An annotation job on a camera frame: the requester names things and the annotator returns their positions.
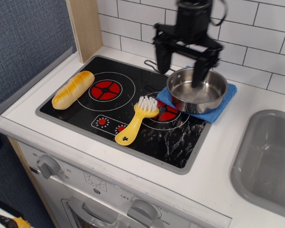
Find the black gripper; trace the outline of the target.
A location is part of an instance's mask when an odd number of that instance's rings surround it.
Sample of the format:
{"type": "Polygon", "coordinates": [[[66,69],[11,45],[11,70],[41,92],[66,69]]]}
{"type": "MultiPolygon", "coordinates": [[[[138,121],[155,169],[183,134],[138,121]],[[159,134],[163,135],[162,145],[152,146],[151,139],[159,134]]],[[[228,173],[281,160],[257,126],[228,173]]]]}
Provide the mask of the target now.
{"type": "Polygon", "coordinates": [[[178,4],[177,7],[175,25],[154,25],[158,71],[165,74],[170,69],[174,52],[195,59],[191,86],[196,88],[218,64],[223,47],[207,35],[211,4],[178,4]]]}

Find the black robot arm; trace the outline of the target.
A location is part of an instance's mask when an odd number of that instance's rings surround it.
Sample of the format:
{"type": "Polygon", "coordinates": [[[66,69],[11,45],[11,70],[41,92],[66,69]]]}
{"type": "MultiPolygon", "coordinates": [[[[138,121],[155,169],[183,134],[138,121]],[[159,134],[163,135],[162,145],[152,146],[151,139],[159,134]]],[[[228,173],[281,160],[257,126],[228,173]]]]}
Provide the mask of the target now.
{"type": "Polygon", "coordinates": [[[176,1],[177,19],[175,25],[155,24],[155,45],[158,70],[165,74],[171,65],[173,53],[194,59],[192,73],[193,88],[204,81],[208,71],[217,65],[223,46],[207,34],[211,23],[211,0],[176,1]]]}

